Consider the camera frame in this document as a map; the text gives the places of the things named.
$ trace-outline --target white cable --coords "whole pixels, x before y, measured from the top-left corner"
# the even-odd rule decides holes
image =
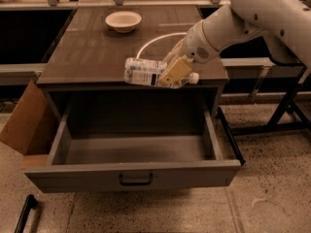
[[[180,33],[171,33],[171,34],[167,34],[167,35],[162,35],[162,36],[156,37],[156,38],[150,40],[148,43],[146,43],[142,48],[140,48],[140,50],[139,50],[138,53],[137,53],[136,58],[139,58],[139,57],[140,57],[140,54],[142,53],[142,51],[143,51],[148,45],[150,45],[150,44],[153,43],[153,42],[156,42],[156,41],[158,41],[158,40],[160,40],[160,39],[163,39],[163,38],[166,38],[166,37],[170,37],[170,36],[175,36],[175,35],[186,35],[186,34],[187,34],[187,32],[180,32]]]

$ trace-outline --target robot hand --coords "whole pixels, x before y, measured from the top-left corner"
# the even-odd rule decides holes
[[[164,57],[163,62],[167,63],[167,68],[158,80],[161,85],[168,86],[178,83],[192,72],[193,59],[184,53],[183,42],[184,40],[178,42],[172,51]]]

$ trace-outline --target concrete floor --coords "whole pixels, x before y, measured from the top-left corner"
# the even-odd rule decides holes
[[[301,107],[310,117],[310,103]],[[275,105],[223,108],[230,125],[245,126],[266,123]],[[22,156],[0,143],[0,232],[14,232],[28,194],[39,205],[24,232],[311,232],[311,133],[237,142],[247,163],[229,187],[69,194],[42,193],[20,171]]]

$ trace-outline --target bottle cap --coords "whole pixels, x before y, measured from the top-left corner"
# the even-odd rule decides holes
[[[198,83],[199,75],[198,73],[190,73],[189,75],[189,83],[196,84]]]

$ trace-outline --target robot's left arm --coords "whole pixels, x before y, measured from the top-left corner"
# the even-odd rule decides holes
[[[230,1],[230,5],[221,6],[192,27],[164,58],[168,68],[159,82],[166,85],[177,82],[191,72],[193,61],[206,63],[222,50],[259,36],[269,38],[270,43],[274,38],[276,44],[271,46],[282,43],[289,48],[309,70],[302,77],[304,80],[311,71],[310,9],[299,0]]]

